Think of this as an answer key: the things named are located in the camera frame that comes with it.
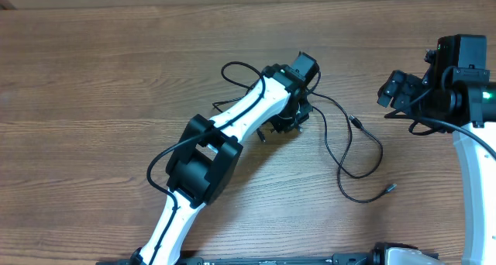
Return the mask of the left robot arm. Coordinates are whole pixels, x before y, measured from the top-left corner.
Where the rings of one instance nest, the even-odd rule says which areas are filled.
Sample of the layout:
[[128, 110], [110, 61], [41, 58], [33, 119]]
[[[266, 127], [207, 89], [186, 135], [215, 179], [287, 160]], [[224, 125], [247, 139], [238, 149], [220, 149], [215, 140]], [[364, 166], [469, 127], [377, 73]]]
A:
[[207, 119], [194, 116], [178, 143], [159, 153], [147, 172], [163, 157], [167, 184], [161, 187], [166, 203], [152, 236], [130, 257], [131, 264], [175, 264], [198, 213], [213, 203], [229, 183], [243, 150], [243, 142], [263, 124], [287, 133], [305, 122], [312, 110], [309, 83], [320, 76], [317, 61], [300, 53], [294, 62], [274, 64], [257, 73], [257, 81], [229, 109]]

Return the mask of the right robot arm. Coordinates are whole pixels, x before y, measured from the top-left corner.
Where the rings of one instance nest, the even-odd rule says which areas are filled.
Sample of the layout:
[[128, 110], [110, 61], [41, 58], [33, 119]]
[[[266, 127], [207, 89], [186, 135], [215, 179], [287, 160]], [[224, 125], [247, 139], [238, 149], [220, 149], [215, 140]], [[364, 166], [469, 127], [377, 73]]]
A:
[[495, 262], [495, 84], [486, 68], [487, 38], [456, 34], [428, 50], [423, 77], [393, 71], [379, 89], [388, 119], [409, 119], [425, 135], [453, 137], [463, 183], [463, 264]]

